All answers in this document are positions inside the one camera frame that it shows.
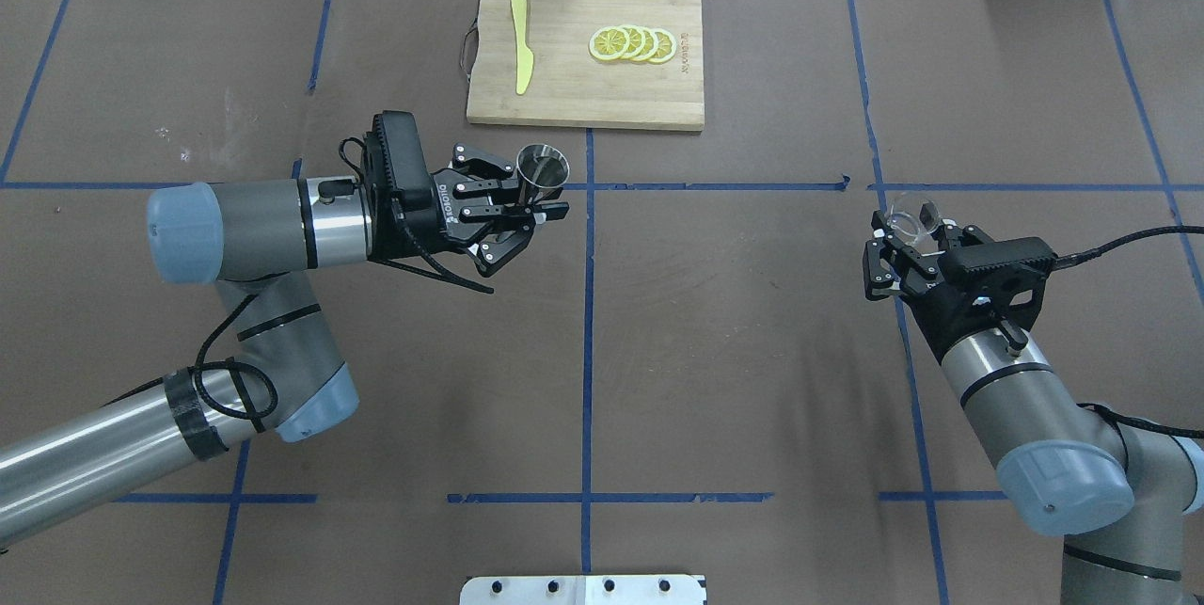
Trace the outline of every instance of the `metal cup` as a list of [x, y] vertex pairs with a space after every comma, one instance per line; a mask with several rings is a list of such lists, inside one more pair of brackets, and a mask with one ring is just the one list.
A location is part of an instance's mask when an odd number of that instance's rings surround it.
[[568, 159], [555, 147], [527, 145], [515, 161], [519, 171], [519, 202], [533, 205], [539, 194], [550, 193], [568, 181]]

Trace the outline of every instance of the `light blue joint cap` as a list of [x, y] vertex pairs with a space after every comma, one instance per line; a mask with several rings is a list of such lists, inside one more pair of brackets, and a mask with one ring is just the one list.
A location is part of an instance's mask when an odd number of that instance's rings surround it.
[[1087, 442], [1026, 442], [999, 460], [999, 487], [1033, 531], [1082, 534], [1133, 509], [1133, 488], [1116, 459]]
[[1184, 516], [1186, 516], [1204, 507], [1204, 450], [1200, 450], [1199, 444], [1190, 437], [1174, 436], [1174, 439], [1182, 446], [1192, 468], [1196, 469], [1196, 499], [1192, 499], [1187, 509], [1184, 509]]
[[360, 406], [360, 397], [352, 383], [352, 372], [347, 364], [330, 377], [318, 393], [297, 409], [284, 423], [276, 427], [276, 433], [284, 442], [296, 442], [334, 427], [352, 416]]
[[147, 201], [147, 237], [169, 283], [212, 283], [222, 270], [222, 208], [208, 184], [169, 187]]

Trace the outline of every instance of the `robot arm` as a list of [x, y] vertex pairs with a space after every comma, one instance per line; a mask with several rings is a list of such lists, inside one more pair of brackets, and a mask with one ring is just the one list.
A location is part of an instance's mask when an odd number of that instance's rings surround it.
[[875, 212], [866, 296], [899, 296], [1021, 518], [1066, 535], [1064, 605], [1196, 605], [1182, 593], [1182, 516], [1204, 505], [1204, 451], [1075, 404], [1031, 339], [1058, 258], [1035, 237], [993, 241], [978, 227], [921, 222], [921, 254]]
[[352, 168], [347, 177], [197, 183], [152, 195], [148, 236], [160, 274], [216, 282], [230, 317], [205, 347], [229, 325], [242, 352], [200, 358], [0, 450], [0, 550], [256, 433], [275, 429], [294, 442], [349, 417], [359, 397], [306, 269], [372, 260], [417, 270], [393, 260], [420, 255], [436, 270], [419, 272], [491, 292], [433, 254], [468, 254], [488, 277], [538, 224], [568, 212], [547, 202], [568, 177], [559, 151], [533, 145], [508, 163], [456, 145], [452, 165], [430, 174], [409, 113], [374, 117]]

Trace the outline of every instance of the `yellow knife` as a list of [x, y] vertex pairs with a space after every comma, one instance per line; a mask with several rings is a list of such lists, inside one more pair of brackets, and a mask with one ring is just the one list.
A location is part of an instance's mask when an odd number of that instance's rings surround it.
[[531, 84], [531, 72], [535, 70], [535, 53], [526, 45], [526, 0], [510, 0], [510, 14], [514, 16], [514, 46], [518, 48], [514, 90], [526, 93]]

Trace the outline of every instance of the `transparent cup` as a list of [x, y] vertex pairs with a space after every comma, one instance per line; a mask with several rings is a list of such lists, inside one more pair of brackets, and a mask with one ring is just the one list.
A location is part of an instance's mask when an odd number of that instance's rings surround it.
[[922, 193], [901, 193], [886, 211], [887, 227], [910, 246], [932, 236], [940, 222], [937, 202]]

